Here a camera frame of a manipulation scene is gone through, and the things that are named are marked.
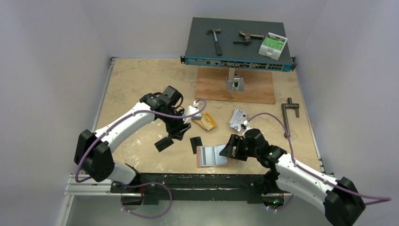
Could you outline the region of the single black card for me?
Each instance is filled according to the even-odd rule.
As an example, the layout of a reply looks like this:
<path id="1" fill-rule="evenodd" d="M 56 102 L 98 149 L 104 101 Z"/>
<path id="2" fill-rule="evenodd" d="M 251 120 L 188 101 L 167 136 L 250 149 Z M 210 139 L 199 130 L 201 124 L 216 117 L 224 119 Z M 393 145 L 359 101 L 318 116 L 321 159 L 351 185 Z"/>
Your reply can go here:
<path id="1" fill-rule="evenodd" d="M 190 144 L 191 144 L 191 147 L 192 147 L 193 154 L 197 154 L 197 147 L 203 146 L 201 137 L 191 137 L 190 138 Z"/>
<path id="2" fill-rule="evenodd" d="M 167 149 L 170 147 L 172 144 L 174 144 L 174 141 L 170 137 L 164 137 L 158 142 L 156 142 L 154 145 L 158 152 L 162 152 L 163 150 Z"/>

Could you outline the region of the pink leather card holder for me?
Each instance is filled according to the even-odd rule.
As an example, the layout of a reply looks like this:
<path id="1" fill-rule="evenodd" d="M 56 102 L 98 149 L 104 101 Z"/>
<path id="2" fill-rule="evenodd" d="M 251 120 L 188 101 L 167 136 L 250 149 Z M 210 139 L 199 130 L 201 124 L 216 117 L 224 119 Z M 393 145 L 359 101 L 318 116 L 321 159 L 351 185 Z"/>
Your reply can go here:
<path id="1" fill-rule="evenodd" d="M 225 167 L 232 164 L 230 158 L 220 155 L 225 148 L 224 145 L 216 146 L 197 146 L 197 168 Z"/>

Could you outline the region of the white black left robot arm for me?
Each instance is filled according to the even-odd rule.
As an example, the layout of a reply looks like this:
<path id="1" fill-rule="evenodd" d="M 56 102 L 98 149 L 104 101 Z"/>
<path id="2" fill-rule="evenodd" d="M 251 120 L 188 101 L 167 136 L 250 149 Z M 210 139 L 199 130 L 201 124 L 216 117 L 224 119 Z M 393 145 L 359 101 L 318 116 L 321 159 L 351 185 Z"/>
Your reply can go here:
<path id="1" fill-rule="evenodd" d="M 165 123 L 168 136 L 154 145 L 161 152 L 171 146 L 174 140 L 182 140 L 184 133 L 191 128 L 183 118 L 184 109 L 179 110 L 183 95 L 168 86 L 160 93 L 148 93 L 140 98 L 134 107 L 113 123 L 91 132 L 86 129 L 78 137 L 74 162 L 96 182 L 110 179 L 122 183 L 128 192 L 140 188 L 140 179 L 133 167 L 116 163 L 112 153 L 127 138 L 140 128 L 160 119 Z"/>

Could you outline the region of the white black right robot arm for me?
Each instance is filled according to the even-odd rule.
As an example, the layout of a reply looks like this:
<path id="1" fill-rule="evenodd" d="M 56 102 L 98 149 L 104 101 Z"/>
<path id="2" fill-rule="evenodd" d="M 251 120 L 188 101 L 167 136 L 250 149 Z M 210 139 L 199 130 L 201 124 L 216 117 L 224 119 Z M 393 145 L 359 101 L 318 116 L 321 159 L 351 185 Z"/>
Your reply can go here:
<path id="1" fill-rule="evenodd" d="M 298 196 L 318 208 L 334 226 L 354 225 L 366 208 L 350 179 L 336 179 L 301 165 L 286 150 L 269 144 L 259 129 L 249 129 L 242 136 L 232 134 L 219 154 L 240 161 L 255 158 L 269 169 L 264 179 L 267 190 Z"/>

